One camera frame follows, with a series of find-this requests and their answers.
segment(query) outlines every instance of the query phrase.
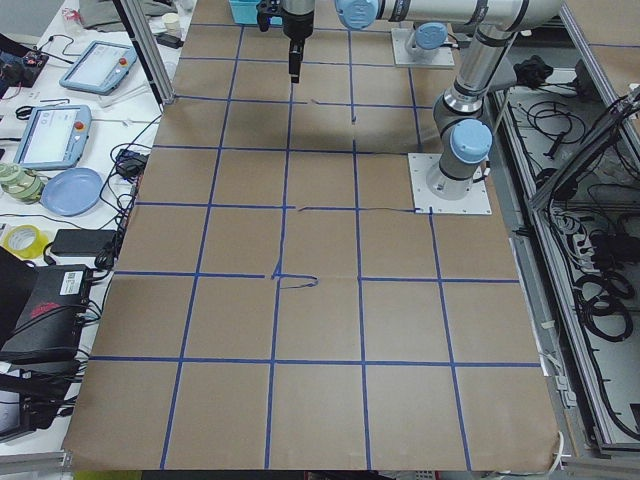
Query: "tape roll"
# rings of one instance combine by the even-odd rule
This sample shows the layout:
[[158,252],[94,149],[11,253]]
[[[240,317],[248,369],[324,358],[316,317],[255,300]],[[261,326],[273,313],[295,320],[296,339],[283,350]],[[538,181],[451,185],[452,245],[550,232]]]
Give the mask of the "tape roll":
[[47,236],[36,227],[22,225],[7,233],[3,246],[14,255],[30,260],[41,256],[47,243]]

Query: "gray cloth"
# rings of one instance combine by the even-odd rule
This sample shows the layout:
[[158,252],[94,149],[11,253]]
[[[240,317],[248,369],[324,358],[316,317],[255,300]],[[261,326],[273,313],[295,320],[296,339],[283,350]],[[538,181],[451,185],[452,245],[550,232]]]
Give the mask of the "gray cloth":
[[[139,0],[142,11],[148,17],[159,17],[165,13],[177,13],[176,6],[171,6],[155,0]],[[82,26],[99,32],[119,32],[124,30],[116,7],[111,0],[80,0],[79,8]]]

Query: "barcode label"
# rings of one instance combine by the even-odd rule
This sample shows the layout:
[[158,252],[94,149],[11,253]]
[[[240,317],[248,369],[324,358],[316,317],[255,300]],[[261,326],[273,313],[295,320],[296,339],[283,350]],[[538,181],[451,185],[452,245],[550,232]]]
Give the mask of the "barcode label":
[[82,285],[82,271],[67,272],[62,280],[60,295],[77,295]]

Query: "blue bin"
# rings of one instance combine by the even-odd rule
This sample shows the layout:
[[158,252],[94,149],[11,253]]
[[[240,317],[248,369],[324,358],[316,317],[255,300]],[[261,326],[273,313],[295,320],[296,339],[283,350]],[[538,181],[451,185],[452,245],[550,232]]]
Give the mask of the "blue bin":
[[[233,14],[233,21],[242,25],[257,25],[256,19],[259,0],[229,0],[231,5],[231,13]],[[272,25],[282,25],[281,18],[272,18]]]

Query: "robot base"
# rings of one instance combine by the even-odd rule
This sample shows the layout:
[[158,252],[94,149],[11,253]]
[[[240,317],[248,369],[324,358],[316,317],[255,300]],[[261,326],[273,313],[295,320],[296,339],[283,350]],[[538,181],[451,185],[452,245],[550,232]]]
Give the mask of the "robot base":
[[[409,169],[413,189],[413,205],[417,213],[454,215],[491,215],[491,205],[484,182],[472,183],[467,195],[460,200],[445,200],[431,191],[427,176],[437,168],[440,154],[409,154]],[[478,169],[473,178],[480,178]]]
[[424,67],[441,70],[451,70],[455,67],[451,48],[441,47],[433,51],[418,50],[414,55],[407,52],[405,44],[411,34],[408,28],[391,29],[391,43],[393,56],[398,67]]

